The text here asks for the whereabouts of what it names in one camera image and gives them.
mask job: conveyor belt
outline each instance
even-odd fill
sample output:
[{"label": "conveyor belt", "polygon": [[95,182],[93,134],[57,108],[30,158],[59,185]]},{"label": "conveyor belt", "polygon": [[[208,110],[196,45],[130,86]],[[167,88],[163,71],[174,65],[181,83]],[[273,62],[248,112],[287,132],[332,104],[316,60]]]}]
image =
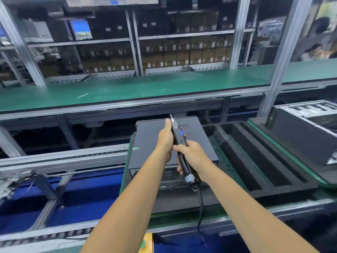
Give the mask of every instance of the conveyor belt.
[{"label": "conveyor belt", "polygon": [[[337,78],[337,59],[290,63],[284,83]],[[0,113],[139,100],[268,85],[273,65],[25,87],[0,91]]]}]

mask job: green button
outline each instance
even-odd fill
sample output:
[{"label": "green button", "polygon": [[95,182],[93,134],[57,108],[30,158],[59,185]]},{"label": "green button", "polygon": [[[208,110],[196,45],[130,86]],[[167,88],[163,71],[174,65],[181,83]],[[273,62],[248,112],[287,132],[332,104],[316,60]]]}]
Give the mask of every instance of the green button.
[{"label": "green button", "polygon": [[143,241],[141,242],[141,249],[145,248],[145,245],[146,245],[146,241],[143,240]]}]

